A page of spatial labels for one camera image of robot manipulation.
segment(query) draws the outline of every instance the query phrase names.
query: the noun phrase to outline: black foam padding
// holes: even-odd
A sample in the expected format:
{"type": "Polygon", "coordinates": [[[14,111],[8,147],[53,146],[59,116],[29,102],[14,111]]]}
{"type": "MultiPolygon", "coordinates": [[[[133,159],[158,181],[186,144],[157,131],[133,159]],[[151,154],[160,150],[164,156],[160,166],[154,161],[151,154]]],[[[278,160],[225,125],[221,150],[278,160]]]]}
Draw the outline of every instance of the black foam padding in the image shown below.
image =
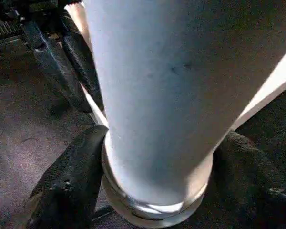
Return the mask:
{"type": "Polygon", "coordinates": [[[31,197],[43,193],[30,229],[86,228],[102,178],[101,151],[107,128],[95,125],[78,135],[45,171],[31,197]]]}
{"type": "Polygon", "coordinates": [[[67,11],[61,16],[63,23],[62,47],[96,104],[103,109],[102,95],[91,50],[67,11]]]}

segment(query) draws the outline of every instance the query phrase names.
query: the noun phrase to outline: stain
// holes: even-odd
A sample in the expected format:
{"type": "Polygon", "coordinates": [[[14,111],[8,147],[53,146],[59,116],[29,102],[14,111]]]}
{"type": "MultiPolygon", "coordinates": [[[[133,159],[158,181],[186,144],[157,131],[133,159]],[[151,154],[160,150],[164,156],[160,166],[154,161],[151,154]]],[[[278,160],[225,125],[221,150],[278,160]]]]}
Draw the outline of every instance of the stain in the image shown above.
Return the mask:
{"type": "Polygon", "coordinates": [[[184,67],[185,67],[185,69],[186,70],[190,70],[191,68],[192,68],[192,63],[191,62],[188,62],[188,63],[186,63],[185,65],[184,65],[184,67]]]}
{"type": "Polygon", "coordinates": [[[171,68],[171,72],[177,74],[177,68],[176,67],[171,68]]]}
{"type": "Polygon", "coordinates": [[[23,142],[26,142],[29,140],[36,140],[36,138],[35,137],[28,137],[28,138],[23,139],[21,142],[23,143],[23,142]]]}

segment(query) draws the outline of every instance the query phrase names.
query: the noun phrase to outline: gray floor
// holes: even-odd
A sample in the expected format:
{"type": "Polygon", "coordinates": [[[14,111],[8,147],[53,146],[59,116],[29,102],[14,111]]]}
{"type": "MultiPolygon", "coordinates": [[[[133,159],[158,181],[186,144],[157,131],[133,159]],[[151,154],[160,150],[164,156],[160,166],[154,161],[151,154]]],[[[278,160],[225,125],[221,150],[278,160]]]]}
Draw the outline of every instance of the gray floor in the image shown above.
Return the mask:
{"type": "Polygon", "coordinates": [[[65,109],[30,54],[0,60],[0,224],[23,206],[43,172],[92,119],[65,109]]]}

